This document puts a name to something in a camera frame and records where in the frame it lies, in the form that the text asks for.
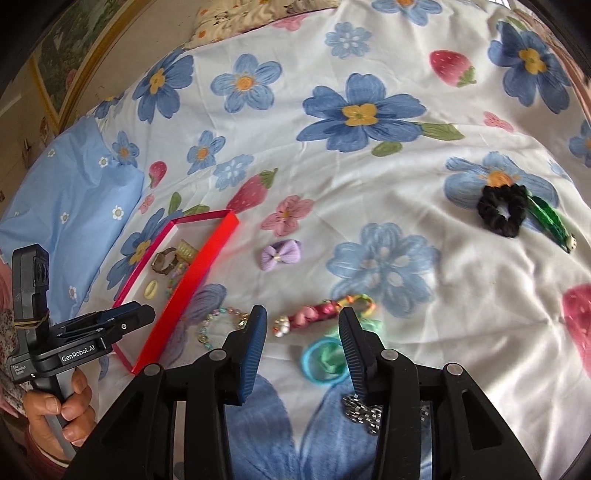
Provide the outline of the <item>left hand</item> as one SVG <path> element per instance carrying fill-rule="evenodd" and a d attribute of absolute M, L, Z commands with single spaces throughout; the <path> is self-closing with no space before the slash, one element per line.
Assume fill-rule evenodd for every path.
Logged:
<path fill-rule="evenodd" d="M 48 415 L 66 421 L 61 438 L 72 447 L 81 447 L 95 427 L 95 411 L 90 405 L 92 390 L 83 371 L 76 368 L 71 377 L 72 395 L 61 403 L 54 395 L 31 390 L 23 399 L 33 442 L 46 454 L 59 461 L 68 461 L 66 453 L 47 423 Z"/>

